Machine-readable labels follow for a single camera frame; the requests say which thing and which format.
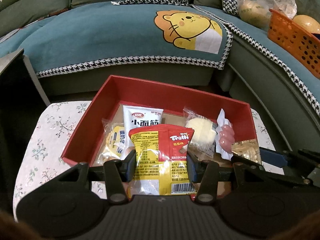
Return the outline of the yellow biscuit packet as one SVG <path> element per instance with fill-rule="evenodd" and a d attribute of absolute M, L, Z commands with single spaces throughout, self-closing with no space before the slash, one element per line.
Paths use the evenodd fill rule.
<path fill-rule="evenodd" d="M 124 160 L 132 150 L 126 141 L 125 127 L 122 122 L 102 120 L 104 135 L 94 166 L 102 166 L 109 160 Z"/>

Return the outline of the red yellow Trolli packet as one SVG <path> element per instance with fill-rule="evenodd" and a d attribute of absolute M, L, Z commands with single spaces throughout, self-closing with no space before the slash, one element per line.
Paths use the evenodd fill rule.
<path fill-rule="evenodd" d="M 187 171 L 187 150 L 193 135 L 192 128 L 170 124 L 131 129 L 136 169 L 127 189 L 129 197 L 195 194 Z"/>

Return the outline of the round white cake packet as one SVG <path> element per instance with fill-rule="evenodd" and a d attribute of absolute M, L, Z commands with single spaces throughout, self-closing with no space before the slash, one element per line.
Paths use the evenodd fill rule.
<path fill-rule="evenodd" d="M 215 152 L 217 124 L 187 107 L 184 107 L 183 114 L 186 118 L 185 127 L 194 130 L 191 147 L 212 158 Z"/>

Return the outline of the gold foil snack packet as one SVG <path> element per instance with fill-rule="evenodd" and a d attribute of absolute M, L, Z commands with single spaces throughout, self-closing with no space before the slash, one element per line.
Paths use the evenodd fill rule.
<path fill-rule="evenodd" d="M 257 139 L 243 140 L 231 145 L 232 153 L 245 159 L 262 164 L 260 148 Z"/>

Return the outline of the white noodle snack packet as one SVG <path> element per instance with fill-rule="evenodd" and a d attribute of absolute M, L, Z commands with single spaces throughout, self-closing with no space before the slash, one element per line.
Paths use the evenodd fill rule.
<path fill-rule="evenodd" d="M 153 126 L 161 123 L 163 109 L 123 105 L 125 149 L 133 146 L 129 131 L 134 128 Z"/>

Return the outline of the pink sausage packet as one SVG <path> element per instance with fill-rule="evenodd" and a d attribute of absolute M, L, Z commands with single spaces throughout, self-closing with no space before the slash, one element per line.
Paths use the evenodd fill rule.
<path fill-rule="evenodd" d="M 225 117 L 223 109 L 217 117 L 216 132 L 216 153 L 221 154 L 222 159 L 231 160 L 233 156 L 231 146 L 235 142 L 235 133 L 231 122 Z"/>

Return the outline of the green sofa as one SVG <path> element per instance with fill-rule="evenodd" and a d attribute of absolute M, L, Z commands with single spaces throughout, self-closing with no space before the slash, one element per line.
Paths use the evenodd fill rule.
<path fill-rule="evenodd" d="M 123 0 L 1 0 L 1 42 L 10 33 L 36 21 L 58 16 L 84 5 L 103 2 L 149 5 L 125 4 Z M 225 13 L 221 0 L 188 0 L 187 5 L 174 6 L 191 5 L 210 7 Z M 233 17 L 243 21 L 240 16 Z M 175 29 L 180 32 L 181 36 L 176 41 L 178 47 L 194 48 L 196 36 L 208 29 L 218 38 L 222 37 L 222 29 L 213 25 L 210 20 L 201 20 L 184 13 L 168 15 L 165 19 L 172 20 Z M 250 49 L 248 43 L 238 36 L 233 36 L 231 52 L 221 70 L 181 63 L 138 63 L 37 77 L 49 98 L 59 100 L 82 98 L 93 93 L 112 74 L 202 87 L 245 101 L 262 111 L 263 118 L 269 123 L 266 126 L 271 129 L 271 138 L 275 139 L 276 149 L 319 150 L 319 111 L 316 112 L 311 107 L 283 69 L 260 52 Z"/>

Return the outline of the red cardboard box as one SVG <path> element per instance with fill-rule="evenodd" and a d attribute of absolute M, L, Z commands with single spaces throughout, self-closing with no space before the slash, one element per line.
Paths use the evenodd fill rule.
<path fill-rule="evenodd" d="M 216 120 L 224 111 L 236 141 L 257 137 L 251 108 L 245 102 L 166 83 L 112 75 L 93 98 L 61 157 L 69 165 L 81 162 L 93 165 L 103 143 L 104 120 L 150 129 L 155 139 L 162 138 L 161 128 L 172 128 L 167 141 L 175 152 L 166 157 L 161 147 L 152 145 L 150 150 L 138 154 L 129 194 L 194 194 L 187 174 L 187 157 L 180 152 L 191 139 L 184 127 L 184 107 L 210 120 Z"/>

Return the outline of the floral tablecloth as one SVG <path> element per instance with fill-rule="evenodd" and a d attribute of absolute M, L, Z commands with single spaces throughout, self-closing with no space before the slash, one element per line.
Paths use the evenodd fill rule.
<path fill-rule="evenodd" d="M 15 219 L 17 204 L 26 194 L 70 168 L 61 159 L 61 154 L 90 103 L 91 101 L 52 103 L 41 114 L 16 178 L 12 203 Z M 259 146 L 276 150 L 275 139 L 272 140 L 268 133 L 271 129 L 265 126 L 269 123 L 265 118 L 262 120 L 262 111 L 256 110 L 258 107 L 253 107 L 251 112 Z M 163 113 L 162 122 L 184 126 L 185 118 L 183 114 L 179 116 Z M 106 199 L 104 180 L 94 181 L 92 192 Z"/>

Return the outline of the dark side table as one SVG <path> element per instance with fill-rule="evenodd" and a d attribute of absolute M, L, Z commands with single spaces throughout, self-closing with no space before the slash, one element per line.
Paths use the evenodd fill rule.
<path fill-rule="evenodd" d="M 16 177 L 41 113 L 50 105 L 18 49 L 1 57 L 1 209 L 11 212 Z"/>

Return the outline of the orange plastic basket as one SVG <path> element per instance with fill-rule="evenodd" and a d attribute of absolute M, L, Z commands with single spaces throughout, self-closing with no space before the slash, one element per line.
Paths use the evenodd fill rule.
<path fill-rule="evenodd" d="M 280 12 L 270 9 L 268 38 L 319 78 L 319 39 Z"/>

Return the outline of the yellow round fruit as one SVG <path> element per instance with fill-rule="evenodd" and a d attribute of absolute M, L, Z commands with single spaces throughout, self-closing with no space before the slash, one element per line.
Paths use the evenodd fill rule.
<path fill-rule="evenodd" d="M 293 22 L 312 34 L 319 34 L 320 32 L 320 23 L 308 15 L 296 15 Z"/>

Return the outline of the teal lion sofa cover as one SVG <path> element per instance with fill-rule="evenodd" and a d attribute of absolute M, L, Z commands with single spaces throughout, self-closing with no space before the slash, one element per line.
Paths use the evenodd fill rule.
<path fill-rule="evenodd" d="M 196 36 L 194 48 L 176 46 L 180 32 L 168 15 L 184 13 L 210 20 L 222 29 Z M 221 10 L 191 5 L 119 5 L 103 2 L 36 21 L 10 33 L 1 42 L 1 55 L 23 49 L 39 77 L 83 72 L 138 63 L 181 63 L 221 70 L 232 49 L 233 36 L 246 41 L 281 69 L 319 111 L 319 81 L 266 33 Z"/>

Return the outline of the clear plastic bag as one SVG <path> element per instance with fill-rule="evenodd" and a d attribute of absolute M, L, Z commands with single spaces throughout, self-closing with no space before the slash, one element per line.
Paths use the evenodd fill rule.
<path fill-rule="evenodd" d="M 268 30 L 273 9 L 292 19 L 297 13 L 295 0 L 237 0 L 240 18 L 259 29 Z"/>

